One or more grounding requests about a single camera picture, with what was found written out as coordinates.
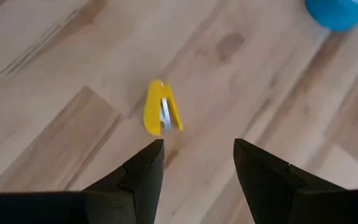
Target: blue object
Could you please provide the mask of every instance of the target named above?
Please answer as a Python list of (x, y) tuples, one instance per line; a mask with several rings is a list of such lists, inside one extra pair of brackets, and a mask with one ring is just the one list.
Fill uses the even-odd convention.
[(358, 23), (358, 0), (306, 0), (306, 8), (331, 30), (348, 30)]

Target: stapler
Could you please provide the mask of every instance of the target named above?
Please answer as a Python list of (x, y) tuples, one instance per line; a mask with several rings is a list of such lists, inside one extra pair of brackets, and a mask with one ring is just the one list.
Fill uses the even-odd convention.
[(183, 129), (170, 85), (161, 80), (150, 82), (143, 122), (147, 132), (155, 136), (161, 135), (161, 126), (164, 129), (173, 126)]

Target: wooden floor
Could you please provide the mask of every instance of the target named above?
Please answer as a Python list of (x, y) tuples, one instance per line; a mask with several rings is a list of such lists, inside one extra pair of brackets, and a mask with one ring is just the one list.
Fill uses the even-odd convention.
[(302, 0), (0, 0), (0, 191), (81, 190), (153, 139), (149, 81), (173, 88), (156, 223), (252, 223), (244, 138), (358, 188), (358, 27)]

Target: blue container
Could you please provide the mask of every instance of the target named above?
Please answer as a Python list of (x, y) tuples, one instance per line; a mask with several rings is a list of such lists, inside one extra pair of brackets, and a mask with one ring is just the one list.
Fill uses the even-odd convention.
[(358, 0), (306, 0), (306, 8), (331, 30), (348, 30), (358, 23)]

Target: yellow stapler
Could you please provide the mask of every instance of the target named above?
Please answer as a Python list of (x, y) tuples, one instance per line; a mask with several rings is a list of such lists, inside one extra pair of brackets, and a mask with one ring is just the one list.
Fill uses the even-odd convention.
[(155, 136), (161, 135), (161, 126), (171, 129), (175, 125), (179, 130), (183, 129), (171, 87), (161, 80), (149, 84), (143, 123), (146, 130)]

